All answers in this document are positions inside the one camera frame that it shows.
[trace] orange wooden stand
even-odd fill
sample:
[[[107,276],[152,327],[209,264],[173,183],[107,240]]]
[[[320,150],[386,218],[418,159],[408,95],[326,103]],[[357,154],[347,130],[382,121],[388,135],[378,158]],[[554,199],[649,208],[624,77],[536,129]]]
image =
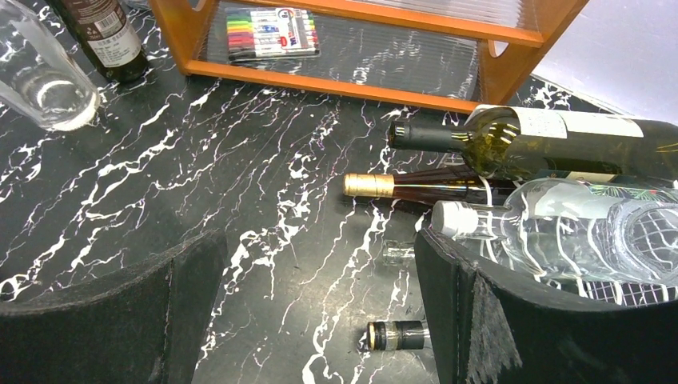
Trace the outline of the orange wooden stand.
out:
[[[526,21],[523,18],[532,18],[533,20],[523,24],[538,25],[537,32],[350,0],[238,1],[252,6],[291,6],[311,10],[317,14],[476,39],[480,42],[478,81],[482,99],[460,100],[202,61],[197,58],[197,54],[209,30],[210,18],[219,0],[202,0],[195,9],[187,0],[150,0],[162,34],[178,69],[183,74],[231,78],[462,113],[469,113],[479,103],[505,104],[588,2],[588,0],[523,0],[523,3],[530,3],[529,9],[533,12],[530,12],[530,16],[522,14],[521,21]],[[494,51],[494,42],[507,42],[508,46],[501,54],[497,54]]]

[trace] marker set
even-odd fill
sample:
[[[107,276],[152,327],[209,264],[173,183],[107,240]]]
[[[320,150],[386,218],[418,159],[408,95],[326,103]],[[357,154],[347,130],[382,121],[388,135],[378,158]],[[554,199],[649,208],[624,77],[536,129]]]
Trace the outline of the marker set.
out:
[[[229,61],[318,56],[313,14],[296,8],[236,8],[226,15]]]

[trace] black marble countertop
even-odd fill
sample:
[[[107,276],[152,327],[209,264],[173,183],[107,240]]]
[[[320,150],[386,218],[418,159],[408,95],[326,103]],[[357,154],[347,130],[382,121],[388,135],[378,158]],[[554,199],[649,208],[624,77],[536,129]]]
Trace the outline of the black marble countertop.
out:
[[[345,198],[341,176],[434,167],[435,154],[388,148],[389,120],[460,116],[186,78],[153,15],[136,10],[152,70],[107,84],[49,8],[32,8],[99,86],[102,108],[67,134],[0,108],[3,300],[226,228],[229,261],[194,382],[437,382],[430,352],[359,351],[367,321],[424,317],[416,272],[376,257],[385,239],[413,240],[428,210]],[[536,79],[513,103],[598,110]]]

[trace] wine bottle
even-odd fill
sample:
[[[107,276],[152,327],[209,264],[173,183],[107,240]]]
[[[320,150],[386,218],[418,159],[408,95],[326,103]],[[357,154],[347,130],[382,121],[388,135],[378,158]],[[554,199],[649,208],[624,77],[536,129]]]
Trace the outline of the wine bottle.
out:
[[[369,350],[423,350],[432,349],[431,335],[426,322],[368,322]]]
[[[392,122],[389,145],[461,154],[486,178],[660,186],[678,178],[678,126],[613,114],[478,106],[463,130]]]
[[[409,174],[346,174],[344,176],[345,195],[401,198],[431,205],[438,200],[503,204],[516,187],[515,182],[480,178],[466,165],[422,170]]]
[[[118,0],[46,0],[85,56],[109,81],[140,78],[149,63]]]
[[[540,278],[678,284],[678,195],[562,178],[526,182],[505,206],[438,202],[434,230],[501,242]]]

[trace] bottle neck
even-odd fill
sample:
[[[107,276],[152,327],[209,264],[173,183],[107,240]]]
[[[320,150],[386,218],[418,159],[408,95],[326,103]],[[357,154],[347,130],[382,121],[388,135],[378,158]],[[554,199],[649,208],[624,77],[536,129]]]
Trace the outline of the bottle neck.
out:
[[[451,238],[496,240],[507,238],[507,222],[520,217],[507,206],[482,206],[466,202],[437,202],[431,225]]]
[[[389,146],[394,149],[460,153],[468,140],[468,132],[448,126],[414,126],[394,121],[389,127]]]

